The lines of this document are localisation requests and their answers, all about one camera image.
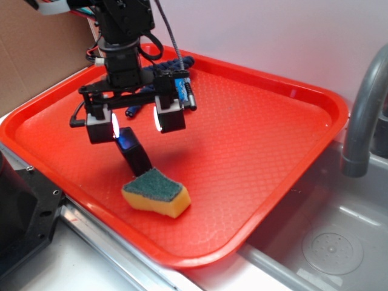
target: wire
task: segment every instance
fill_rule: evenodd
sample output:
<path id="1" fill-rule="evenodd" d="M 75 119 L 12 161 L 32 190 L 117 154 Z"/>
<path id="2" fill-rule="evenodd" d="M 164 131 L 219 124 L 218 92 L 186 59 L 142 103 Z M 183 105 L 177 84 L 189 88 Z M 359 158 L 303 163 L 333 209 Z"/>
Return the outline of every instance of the wire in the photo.
<path id="1" fill-rule="evenodd" d="M 77 115 L 81 107 L 85 105 L 85 101 L 78 104 L 77 108 L 75 108 L 73 115 L 70 117 L 70 126 L 71 127 L 82 127 L 85 126 L 84 119 L 77 119 Z"/>
<path id="2" fill-rule="evenodd" d="M 98 41 L 100 40 L 100 38 L 101 32 L 99 32 L 98 38 L 96 39 L 95 43 L 86 50 L 85 57 L 89 62 L 95 62 L 96 56 L 94 54 L 94 51 L 98 49 Z"/>
<path id="3" fill-rule="evenodd" d="M 90 16 L 94 16 L 94 15 L 95 15 L 92 11 L 90 11 L 89 9 L 87 9 L 87 8 L 85 8 L 85 7 L 81 7 L 81 8 L 79 8 L 78 10 L 79 10 L 80 12 L 83 12 L 83 13 L 88 14 L 88 15 L 90 15 Z"/>
<path id="4" fill-rule="evenodd" d="M 71 14 L 74 14 L 74 15 L 77 15 L 77 16 L 81 16 L 83 18 L 89 18 L 91 19 L 92 21 L 96 21 L 96 17 L 95 16 L 92 16 L 90 14 L 86 14 L 84 12 L 81 12 L 79 10 L 71 10 L 70 11 Z"/>
<path id="5" fill-rule="evenodd" d="M 172 32 L 172 29 L 171 29 L 171 26 L 169 24 L 169 21 L 167 20 L 166 14 L 164 14 L 164 11 L 163 11 L 162 5 L 160 4 L 160 1 L 159 0 L 155 0 L 155 3 L 156 3 L 156 6 L 159 9 L 160 15 L 162 16 L 162 19 L 163 19 L 164 23 L 166 25 L 167 31 L 169 32 L 170 39 L 172 41 L 172 45 L 174 46 L 176 55 L 178 56 L 178 59 L 179 59 L 179 64 L 181 66 L 181 70 L 184 70 L 184 64 L 183 64 L 183 58 L 182 58 L 182 55 L 181 55 L 181 51 L 179 50 L 178 45 L 176 44 L 175 37 L 174 37 L 174 34 Z"/>
<path id="6" fill-rule="evenodd" d="M 139 4 L 141 4 L 142 6 L 144 6 L 145 8 L 149 8 L 147 5 L 145 5 L 144 3 L 143 3 L 143 1 L 142 0 L 137 0 L 137 2 L 139 3 Z"/>
<path id="7" fill-rule="evenodd" d="M 147 37 L 149 40 L 152 41 L 152 43 L 154 45 L 156 45 L 156 47 L 158 48 L 159 50 L 159 53 L 156 54 L 156 55 L 150 55 L 148 53 L 146 53 L 142 48 L 141 46 L 138 47 L 138 50 L 140 52 L 140 54 L 145 58 L 145 59 L 148 59 L 149 61 L 156 61 L 160 58 L 162 58 L 163 56 L 163 51 L 164 51 L 164 47 L 162 45 L 162 43 L 160 42 L 160 40 L 158 40 L 158 38 L 153 35 L 151 32 L 142 32 L 142 35 L 144 35 L 145 37 Z"/>

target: cardboard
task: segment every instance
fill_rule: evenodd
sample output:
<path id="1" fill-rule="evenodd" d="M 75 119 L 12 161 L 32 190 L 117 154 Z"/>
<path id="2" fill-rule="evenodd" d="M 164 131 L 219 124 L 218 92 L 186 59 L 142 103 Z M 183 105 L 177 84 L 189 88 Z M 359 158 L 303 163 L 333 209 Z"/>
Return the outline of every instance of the cardboard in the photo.
<path id="1" fill-rule="evenodd" d="M 43 16 L 23 0 L 1 0 L 0 116 L 88 66 L 93 43 L 85 18 Z"/>

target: led light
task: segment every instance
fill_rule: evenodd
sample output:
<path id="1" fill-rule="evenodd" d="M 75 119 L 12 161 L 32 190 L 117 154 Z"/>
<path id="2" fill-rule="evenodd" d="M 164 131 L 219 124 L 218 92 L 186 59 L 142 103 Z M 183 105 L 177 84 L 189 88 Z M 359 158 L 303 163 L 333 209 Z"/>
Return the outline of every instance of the led light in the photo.
<path id="1" fill-rule="evenodd" d="M 119 138 L 120 126 L 119 126 L 119 121 L 117 120 L 117 117 L 114 113 L 112 113 L 112 126 L 113 126 L 113 132 L 115 134 L 115 138 Z"/>
<path id="2" fill-rule="evenodd" d="M 162 130 L 162 127 L 159 123 L 158 110 L 156 109 L 156 106 L 154 106 L 153 108 L 153 119 L 155 120 L 156 129 L 160 132 Z"/>

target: sink drain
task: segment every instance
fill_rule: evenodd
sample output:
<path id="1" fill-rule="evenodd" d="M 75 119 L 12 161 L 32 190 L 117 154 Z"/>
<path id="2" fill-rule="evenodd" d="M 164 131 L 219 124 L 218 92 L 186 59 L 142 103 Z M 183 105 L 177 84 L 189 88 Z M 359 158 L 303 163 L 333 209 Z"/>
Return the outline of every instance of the sink drain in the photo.
<path id="1" fill-rule="evenodd" d="M 363 260 L 363 247 L 351 233 L 325 226 L 311 230 L 303 240 L 303 254 L 311 266 L 330 275 L 354 271 Z"/>

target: sink basin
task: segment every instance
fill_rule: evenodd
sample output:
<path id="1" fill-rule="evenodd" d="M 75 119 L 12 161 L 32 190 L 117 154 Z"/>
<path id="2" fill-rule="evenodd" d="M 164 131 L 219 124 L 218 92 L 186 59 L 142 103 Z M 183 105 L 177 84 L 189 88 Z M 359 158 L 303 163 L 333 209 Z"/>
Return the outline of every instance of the sink basin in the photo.
<path id="1" fill-rule="evenodd" d="M 331 143 L 247 243 L 296 290 L 388 290 L 387 160 L 348 178 L 340 151 Z"/>

